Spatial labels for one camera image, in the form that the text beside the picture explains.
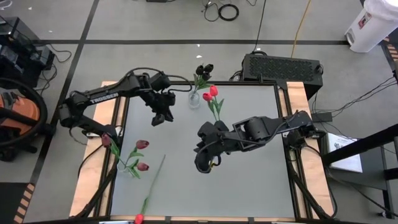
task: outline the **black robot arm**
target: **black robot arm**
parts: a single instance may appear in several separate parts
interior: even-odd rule
[[[233,124],[233,128],[234,130],[229,131],[224,122],[217,121],[214,125],[206,122],[199,129],[201,142],[194,149],[197,153],[195,165],[199,172],[209,173],[212,166],[220,165],[220,155],[223,152],[248,152],[265,146],[276,134],[294,129],[298,129],[306,137],[315,132],[312,120],[305,111],[276,119],[266,116],[252,117]],[[213,163],[215,157],[218,158],[217,164]]]
[[[153,126],[161,124],[165,120],[172,122],[170,106],[175,104],[175,94],[169,91],[163,92],[170,85],[168,76],[163,72],[158,71],[156,75],[150,77],[147,73],[135,75],[131,70],[115,84],[90,91],[71,92],[70,96],[58,107],[60,123],[67,128],[80,127],[83,132],[98,135],[107,133],[116,137],[114,127],[102,125],[83,115],[83,112],[88,106],[121,96],[126,98],[140,96],[146,106],[150,106],[152,112],[155,113],[155,117],[152,119]]]

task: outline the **tulip stem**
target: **tulip stem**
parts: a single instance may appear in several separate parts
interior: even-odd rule
[[[218,102],[217,102],[217,97],[214,96],[214,100],[216,101],[216,111],[217,111],[217,116],[218,116],[218,121],[220,120],[220,114],[218,113]]]

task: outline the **black stand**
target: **black stand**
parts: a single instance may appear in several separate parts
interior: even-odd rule
[[[393,211],[391,190],[388,180],[398,179],[398,168],[388,169],[386,166],[384,149],[381,147],[389,142],[394,142],[398,160],[398,124],[395,124],[378,133],[360,139],[341,149],[322,156],[324,166],[332,162],[340,161],[353,155],[361,154],[363,173],[355,173],[343,170],[330,169],[332,174],[344,181],[359,184],[367,187],[382,190],[384,206]],[[321,148],[326,149],[326,138],[321,141]],[[394,219],[390,213],[386,213],[387,218]]]

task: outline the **white container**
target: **white container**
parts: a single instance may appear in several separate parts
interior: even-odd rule
[[[350,49],[369,52],[398,27],[398,0],[366,0],[345,36]]]

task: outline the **gray floor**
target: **gray floor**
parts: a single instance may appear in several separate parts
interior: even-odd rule
[[[2,16],[19,16],[41,39],[81,37],[94,0],[20,0],[1,11]],[[203,18],[200,0],[176,0],[167,4],[146,3],[145,0],[99,0],[87,39],[109,40],[170,40],[170,39],[249,39],[257,36],[262,4],[251,7],[246,1],[232,0],[240,15],[233,22],[208,22]],[[260,39],[293,40],[306,0],[268,0]],[[208,11],[213,18],[214,9]],[[343,33],[361,10],[359,0],[314,0],[300,31],[300,40],[343,40]],[[71,50],[77,45],[54,45]],[[238,44],[173,44],[173,45],[85,45],[78,61],[70,90],[96,88],[102,81],[119,80],[129,69],[149,66],[189,79],[197,65],[213,63],[214,80],[227,80],[240,69],[244,54],[253,45]],[[269,55],[289,57],[291,45],[259,45]],[[367,54],[351,52],[342,45],[299,45],[294,57],[320,60],[325,68],[324,87],[319,91],[317,108],[334,109],[366,93],[391,76],[391,69],[380,47]],[[45,91],[50,115],[69,71],[72,60],[57,64],[58,77]],[[334,119],[333,124],[345,135],[365,137],[397,123],[398,89],[392,86],[372,98],[355,104]],[[94,108],[86,110],[92,116]],[[337,133],[332,127],[325,127]],[[67,129],[58,127],[33,199],[26,222],[67,218],[85,146],[75,143]],[[84,141],[80,130],[75,136]],[[23,154],[12,164],[0,163],[0,181],[25,182],[30,178],[38,154]],[[390,167],[396,167],[395,155],[386,152]],[[331,182],[336,195],[338,218],[352,222],[397,223],[376,217],[374,205],[359,194]],[[391,182],[394,205],[398,212],[398,181]],[[363,189],[370,197],[382,202],[380,191]]]

